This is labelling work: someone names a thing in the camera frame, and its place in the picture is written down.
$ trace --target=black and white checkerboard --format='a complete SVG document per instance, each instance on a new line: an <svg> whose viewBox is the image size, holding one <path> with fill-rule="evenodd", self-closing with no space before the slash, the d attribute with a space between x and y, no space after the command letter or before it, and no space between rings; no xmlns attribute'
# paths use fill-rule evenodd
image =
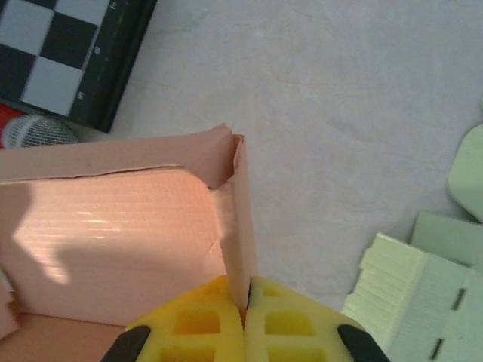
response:
<svg viewBox="0 0 483 362"><path fill-rule="evenodd" d="M0 100L92 125L84 118L100 117L107 105L99 97L112 93L100 89L103 73L112 73L113 57L124 61L115 37L129 36L136 23L129 7L126 0L0 0Z"/></svg>

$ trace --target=light green object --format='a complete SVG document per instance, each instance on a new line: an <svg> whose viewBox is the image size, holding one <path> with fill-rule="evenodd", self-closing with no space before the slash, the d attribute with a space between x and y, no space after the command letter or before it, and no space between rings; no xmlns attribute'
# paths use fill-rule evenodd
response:
<svg viewBox="0 0 483 362"><path fill-rule="evenodd" d="M483 124L463 138L448 177L451 196L483 222Z"/></svg>
<svg viewBox="0 0 483 362"><path fill-rule="evenodd" d="M419 213L411 244L483 274L483 225Z"/></svg>
<svg viewBox="0 0 483 362"><path fill-rule="evenodd" d="M378 234L343 313L392 362L481 362L483 275Z"/></svg>

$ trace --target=white surface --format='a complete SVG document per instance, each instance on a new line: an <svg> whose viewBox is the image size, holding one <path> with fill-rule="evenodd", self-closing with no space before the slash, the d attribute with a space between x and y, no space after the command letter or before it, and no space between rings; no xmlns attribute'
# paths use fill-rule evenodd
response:
<svg viewBox="0 0 483 362"><path fill-rule="evenodd" d="M262 273L340 307L376 232L461 216L482 94L481 0L160 0L112 137L246 134Z"/></svg>

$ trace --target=corrugated cardboard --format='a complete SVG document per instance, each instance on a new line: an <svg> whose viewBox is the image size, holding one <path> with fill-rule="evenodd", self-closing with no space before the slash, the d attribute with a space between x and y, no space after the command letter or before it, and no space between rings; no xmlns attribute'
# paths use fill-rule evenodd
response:
<svg viewBox="0 0 483 362"><path fill-rule="evenodd" d="M0 268L26 313L0 341L2 361L67 360L44 343L33 344L42 358L15 357L23 340L66 339L66 353L86 333L110 343L118 327L57 318L124 326L224 273L243 308L257 273L245 139L226 126L4 150L0 223ZM79 361L99 357L99 345Z"/></svg>

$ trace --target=white square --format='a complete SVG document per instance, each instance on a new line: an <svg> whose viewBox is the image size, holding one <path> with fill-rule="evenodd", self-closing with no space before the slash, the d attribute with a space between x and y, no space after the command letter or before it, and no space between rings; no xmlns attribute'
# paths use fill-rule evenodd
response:
<svg viewBox="0 0 483 362"><path fill-rule="evenodd" d="M37 58L22 101L59 115L69 115L81 83L82 71L45 58Z"/></svg>
<svg viewBox="0 0 483 362"><path fill-rule="evenodd" d="M0 43L31 54L40 54L54 11L10 0L0 19Z"/></svg>
<svg viewBox="0 0 483 362"><path fill-rule="evenodd" d="M57 0L55 11L94 25L103 22L111 0Z"/></svg>

